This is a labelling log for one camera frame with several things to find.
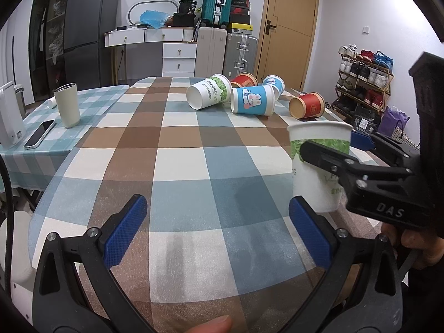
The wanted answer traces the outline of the person's right hand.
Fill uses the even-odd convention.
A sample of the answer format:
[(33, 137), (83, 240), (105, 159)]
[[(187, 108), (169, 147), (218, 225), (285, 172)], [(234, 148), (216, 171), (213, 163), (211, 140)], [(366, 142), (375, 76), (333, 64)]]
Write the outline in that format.
[(389, 238), (393, 245), (401, 243), (408, 249), (419, 251), (418, 258), (413, 264), (415, 269), (423, 269), (435, 265), (443, 257), (443, 239), (438, 237), (432, 230), (404, 230), (401, 235), (398, 235), (394, 226), (383, 223), (381, 232)]

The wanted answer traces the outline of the person's left hand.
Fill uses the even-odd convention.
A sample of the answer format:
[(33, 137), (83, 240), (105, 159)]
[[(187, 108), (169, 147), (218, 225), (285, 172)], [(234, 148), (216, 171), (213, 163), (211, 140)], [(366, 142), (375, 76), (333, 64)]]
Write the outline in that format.
[(232, 326), (233, 319), (230, 315), (225, 315), (192, 327), (186, 333), (228, 333)]

